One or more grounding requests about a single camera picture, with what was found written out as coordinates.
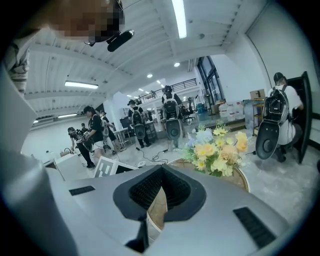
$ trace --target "balcony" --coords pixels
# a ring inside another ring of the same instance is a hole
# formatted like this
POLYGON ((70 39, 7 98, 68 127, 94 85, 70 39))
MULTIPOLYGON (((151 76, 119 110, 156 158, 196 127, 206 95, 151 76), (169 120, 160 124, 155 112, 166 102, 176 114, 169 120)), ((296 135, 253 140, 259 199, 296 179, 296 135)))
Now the balcony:
MULTIPOLYGON (((197 87, 198 87, 198 85, 197 85, 195 78, 171 85, 172 91, 174 93, 178 93, 178 92, 185 91, 188 89, 196 89, 197 87)), ((146 95, 136 99, 137 105, 140 105, 143 103, 148 103, 154 99, 159 99, 162 97, 162 95, 164 95, 164 92, 165 92, 165 88, 162 88, 162 89, 159 89, 156 91, 152 91, 149 94, 146 94, 146 95)))

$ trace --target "white shirt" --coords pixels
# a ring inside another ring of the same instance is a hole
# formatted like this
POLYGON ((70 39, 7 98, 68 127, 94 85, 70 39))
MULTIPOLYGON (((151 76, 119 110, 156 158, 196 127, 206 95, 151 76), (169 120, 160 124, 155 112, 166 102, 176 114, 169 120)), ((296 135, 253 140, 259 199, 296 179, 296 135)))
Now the white shirt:
MULTIPOLYGON (((278 90, 282 90, 283 85, 281 86, 276 86, 275 87, 278 90)), ((271 92, 273 91, 273 89, 270 89, 268 92, 268 97, 270 96, 271 92)), ((293 109, 297 109, 300 105, 302 105, 302 101, 299 97, 299 95, 297 94, 296 90, 292 87, 292 86, 287 86, 284 90, 285 95, 288 99, 288 103, 289 103, 289 112, 292 115, 293 109)), ((279 145, 286 145, 288 143, 290 143, 294 136, 296 135, 296 129, 295 127, 292 125, 291 122, 289 122, 288 120, 286 120, 281 126, 280 126, 280 133, 279 133, 279 140, 278 140, 278 144, 279 145)))

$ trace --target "round table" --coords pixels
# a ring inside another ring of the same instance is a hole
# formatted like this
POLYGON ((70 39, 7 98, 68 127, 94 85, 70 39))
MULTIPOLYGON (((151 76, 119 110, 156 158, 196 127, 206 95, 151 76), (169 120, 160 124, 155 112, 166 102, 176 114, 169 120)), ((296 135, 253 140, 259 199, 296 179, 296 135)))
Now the round table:
MULTIPOLYGON (((182 158, 169 162, 168 165, 179 168, 188 168, 192 170, 195 169, 195 166, 192 163, 185 161, 182 158)), ((219 179, 231 182, 241 189, 250 192, 247 179, 243 172, 238 168, 234 169, 233 176, 221 176, 219 179)), ((161 230, 164 228, 164 215, 167 210, 166 194, 161 188, 147 211, 147 218, 149 223, 159 232, 161 232, 161 230)))

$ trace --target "floor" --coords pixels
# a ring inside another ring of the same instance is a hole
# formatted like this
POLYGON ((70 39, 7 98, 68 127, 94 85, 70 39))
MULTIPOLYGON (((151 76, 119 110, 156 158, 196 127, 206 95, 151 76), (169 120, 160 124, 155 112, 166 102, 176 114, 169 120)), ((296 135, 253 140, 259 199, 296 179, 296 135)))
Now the floor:
MULTIPOLYGON (((193 122, 185 122, 184 127, 187 133, 199 126, 199 124, 213 125, 219 119, 218 115, 204 113, 201 120, 197 118, 193 122)), ((256 137, 252 137, 252 131, 244 129, 243 132, 249 138, 248 152, 255 150, 256 137)), ((188 137, 180 138, 179 148, 182 149, 188 137)), ((106 153, 107 158, 111 158, 127 165, 157 165, 168 163, 182 157, 181 151, 173 151, 172 144, 167 139, 159 139, 150 147, 142 150, 138 142, 129 145, 123 152, 111 155, 106 153)), ((302 164, 297 163, 297 151, 293 149, 286 155, 286 161, 279 163, 274 157, 267 160, 260 160, 256 155, 247 155, 246 166, 241 170, 245 174, 250 192, 275 209, 283 216, 289 224, 298 222, 312 206, 315 195, 319 191, 318 182, 320 174, 316 168, 320 159, 320 152, 313 147, 308 147, 302 164)), ((83 167, 79 170, 79 175, 74 179, 86 179, 93 176, 94 170, 83 167)))

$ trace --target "white wall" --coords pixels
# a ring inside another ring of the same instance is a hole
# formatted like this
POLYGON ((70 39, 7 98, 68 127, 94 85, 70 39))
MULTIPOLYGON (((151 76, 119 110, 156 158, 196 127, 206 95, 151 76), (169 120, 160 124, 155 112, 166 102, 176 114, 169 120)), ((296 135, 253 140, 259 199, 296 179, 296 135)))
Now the white wall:
MULTIPOLYGON (((287 79, 307 71, 312 93, 312 110, 320 113, 320 86, 313 60, 312 47, 296 22, 278 4, 270 4, 248 32, 273 82, 276 72, 287 79)), ((311 130, 312 139, 320 143, 320 132, 311 130)))
POLYGON ((238 35, 226 54, 211 56, 227 102, 250 99, 250 92, 271 88, 261 58, 246 35, 238 35))
POLYGON ((72 144, 68 135, 69 127, 81 129, 81 123, 85 123, 88 128, 88 122, 87 117, 81 117, 32 130, 28 133, 21 151, 27 156, 33 154, 36 159, 46 162, 48 161, 46 151, 59 154, 61 150, 71 147, 72 144))

